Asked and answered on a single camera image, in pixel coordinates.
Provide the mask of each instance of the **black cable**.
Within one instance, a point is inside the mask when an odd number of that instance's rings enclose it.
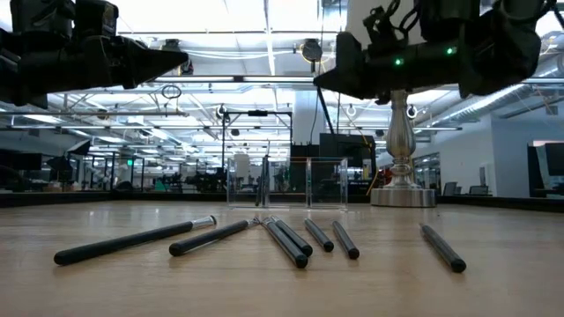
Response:
[[[168,100],[177,99],[182,96],[182,89],[177,85],[168,84],[162,87],[160,94]]]
[[[393,16],[401,3],[401,0],[392,0],[392,2],[390,2],[390,4],[388,5],[388,10],[386,10],[386,17],[389,18]]]
[[[317,108],[319,108],[319,96],[317,96],[317,100],[315,101],[314,123],[311,125],[311,131],[309,131],[310,144],[314,142],[314,129],[315,129],[315,122],[317,121]]]
[[[420,1],[418,1],[414,6],[413,9],[411,9],[409,12],[407,12],[407,14],[405,14],[404,18],[402,18],[402,21],[399,23],[399,29],[400,30],[405,30],[406,32],[409,32],[413,29],[413,27],[417,24],[417,22],[419,22],[419,7],[420,7]],[[405,26],[405,23],[407,23],[407,20],[413,15],[416,14],[415,18],[413,19],[413,21],[407,26]]]
[[[553,11],[554,11],[554,17],[556,17],[558,23],[560,23],[560,27],[564,29],[564,18],[560,14],[560,11],[558,11],[558,7],[556,5],[553,7]]]
[[[510,22],[515,24],[527,24],[536,22],[540,18],[542,18],[545,14],[547,14],[554,6],[556,6],[557,0],[546,0],[545,5],[540,9],[540,12],[537,15],[534,15],[529,18],[516,18],[510,16],[503,7],[503,1],[499,2],[499,12]]]

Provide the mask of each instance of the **silver metal stand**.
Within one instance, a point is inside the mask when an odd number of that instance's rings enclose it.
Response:
[[[415,152],[415,134],[407,118],[407,92],[391,93],[391,123],[386,150],[394,158],[391,183],[372,189],[370,203],[388,207],[435,207],[434,190],[412,183],[409,157]]]

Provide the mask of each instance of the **green led light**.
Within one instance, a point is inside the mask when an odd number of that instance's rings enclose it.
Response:
[[[456,53],[456,47],[447,48],[447,55],[453,55]]]

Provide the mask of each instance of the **metal pedestal base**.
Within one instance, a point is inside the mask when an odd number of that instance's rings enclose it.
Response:
[[[372,189],[370,204],[382,207],[436,207],[434,190],[416,188]]]

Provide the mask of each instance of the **transparent container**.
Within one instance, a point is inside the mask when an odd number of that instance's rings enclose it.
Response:
[[[346,158],[282,162],[264,158],[258,165],[244,167],[229,159],[227,204],[235,208],[346,209],[346,171]]]

